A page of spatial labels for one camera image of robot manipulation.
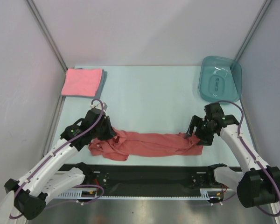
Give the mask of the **red t shirt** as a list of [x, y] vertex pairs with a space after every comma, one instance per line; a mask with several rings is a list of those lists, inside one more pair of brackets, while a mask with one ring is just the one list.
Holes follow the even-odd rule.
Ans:
[[126, 161], [130, 155], [142, 157], [197, 156], [203, 146], [196, 136], [184, 137], [184, 133], [159, 134], [116, 130], [110, 140], [95, 139], [88, 146], [93, 156], [103, 156], [113, 161]]

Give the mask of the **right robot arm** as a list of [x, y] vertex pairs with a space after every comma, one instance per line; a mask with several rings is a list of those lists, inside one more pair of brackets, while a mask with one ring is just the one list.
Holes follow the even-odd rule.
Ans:
[[232, 151], [242, 170], [238, 173], [224, 164], [213, 165], [213, 171], [206, 175], [207, 184], [217, 187], [222, 183], [234, 190], [245, 208], [280, 204], [280, 169], [271, 167], [246, 143], [241, 132], [243, 120], [226, 115], [219, 102], [206, 105], [204, 111], [203, 118], [192, 117], [185, 136], [196, 136], [199, 145], [211, 146], [217, 134]]

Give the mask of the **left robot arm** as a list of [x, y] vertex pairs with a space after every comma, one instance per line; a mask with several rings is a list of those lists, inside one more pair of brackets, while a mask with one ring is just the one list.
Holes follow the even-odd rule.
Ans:
[[93, 171], [83, 162], [76, 164], [58, 178], [55, 173], [83, 147], [94, 139], [109, 140], [115, 137], [109, 116], [103, 108], [90, 109], [84, 118], [65, 128], [56, 145], [23, 177], [9, 179], [4, 187], [13, 195], [9, 220], [36, 218], [50, 201], [71, 188], [90, 188], [96, 199], [104, 189], [94, 182]]

